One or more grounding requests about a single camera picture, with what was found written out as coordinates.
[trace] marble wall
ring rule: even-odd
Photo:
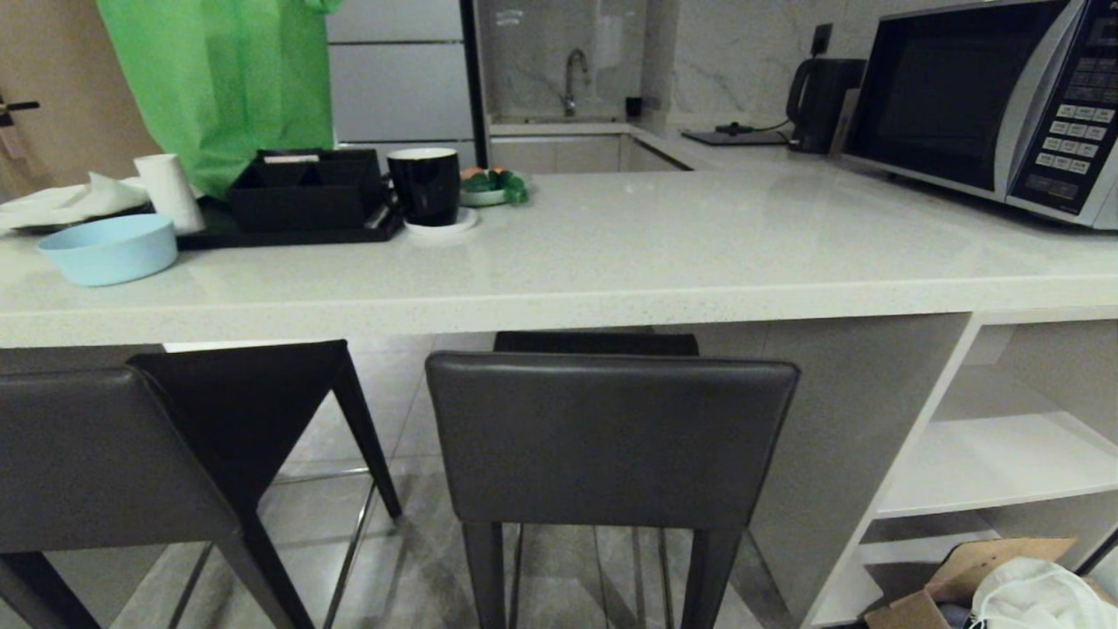
[[[650,0],[650,18],[678,26],[669,61],[646,54],[643,94],[679,122],[776,124],[816,25],[834,23],[827,57],[866,58],[881,16],[961,1]]]
[[[567,56],[581,48],[587,78],[576,72],[580,115],[624,115],[641,94],[645,0],[487,0],[480,6],[490,113],[562,115]]]

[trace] green bag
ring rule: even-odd
[[[324,13],[343,0],[97,0],[152,136],[225,197],[257,149],[330,147]]]

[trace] microwave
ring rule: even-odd
[[[849,159],[1049,218],[1118,229],[1118,0],[887,16]]]

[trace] wall outlet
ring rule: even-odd
[[[833,28],[833,23],[821,23],[815,27],[815,35],[812,36],[813,57],[827,51],[827,46],[831,45],[831,30]]]

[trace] power cord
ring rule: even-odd
[[[813,51],[812,58],[818,57],[819,54]],[[738,133],[756,133],[758,131],[773,131],[774,128],[780,128],[785,124],[792,122],[792,118],[784,118],[784,122],[774,124],[773,126],[750,126],[748,124],[738,124],[737,122],[731,122],[730,124],[721,124],[714,127],[714,131],[719,133],[729,133],[730,135],[737,135]]]

